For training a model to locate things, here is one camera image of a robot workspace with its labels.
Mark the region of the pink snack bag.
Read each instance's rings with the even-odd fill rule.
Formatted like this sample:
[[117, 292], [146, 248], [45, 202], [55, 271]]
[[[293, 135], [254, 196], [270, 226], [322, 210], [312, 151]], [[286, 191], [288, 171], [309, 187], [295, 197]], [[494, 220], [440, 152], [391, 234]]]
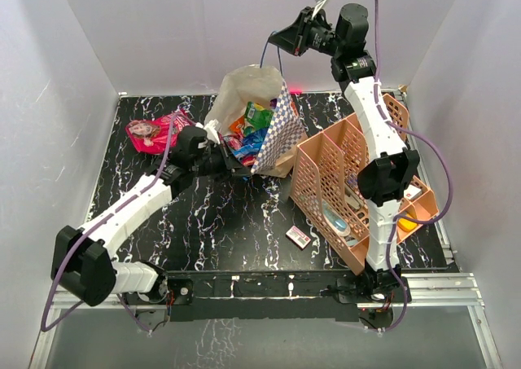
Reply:
[[168, 140], [170, 147], [175, 147], [178, 134], [193, 124], [186, 112], [179, 108], [158, 119], [133, 120], [125, 127], [125, 131], [137, 152], [161, 155], [166, 150]]

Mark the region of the checkered paper bag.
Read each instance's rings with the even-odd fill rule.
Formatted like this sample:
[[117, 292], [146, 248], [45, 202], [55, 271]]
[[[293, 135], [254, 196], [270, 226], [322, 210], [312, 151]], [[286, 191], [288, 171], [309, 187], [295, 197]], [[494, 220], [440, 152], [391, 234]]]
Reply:
[[208, 114], [232, 157], [250, 174], [285, 178], [307, 138], [279, 68], [253, 64], [227, 73]]

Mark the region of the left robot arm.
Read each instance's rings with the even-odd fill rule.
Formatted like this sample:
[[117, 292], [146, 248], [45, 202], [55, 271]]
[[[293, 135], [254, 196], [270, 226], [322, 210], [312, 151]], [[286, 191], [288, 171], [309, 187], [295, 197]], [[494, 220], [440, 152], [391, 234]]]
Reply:
[[115, 204], [79, 228], [65, 226], [56, 236], [51, 278], [89, 306], [122, 293], [138, 293], [151, 303], [161, 302], [169, 290], [165, 272], [149, 261], [117, 261], [116, 253], [196, 178], [250, 174], [225, 145], [220, 130], [217, 120], [183, 128], [173, 150]]

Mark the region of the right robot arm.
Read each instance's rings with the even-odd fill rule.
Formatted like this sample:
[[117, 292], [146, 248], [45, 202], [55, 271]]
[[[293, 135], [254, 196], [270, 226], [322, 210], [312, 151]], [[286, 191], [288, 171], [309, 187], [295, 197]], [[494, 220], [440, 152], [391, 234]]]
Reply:
[[353, 108], [366, 141], [369, 161], [357, 175], [357, 185], [369, 210], [369, 247], [363, 280], [364, 294], [381, 301], [400, 277], [396, 255], [398, 215], [405, 189], [416, 172], [420, 157], [407, 148], [383, 107], [377, 65], [366, 50], [368, 11], [356, 3], [344, 5], [331, 25], [324, 11], [305, 7], [288, 27], [274, 33], [269, 43], [294, 56], [307, 50], [330, 56], [331, 73]]

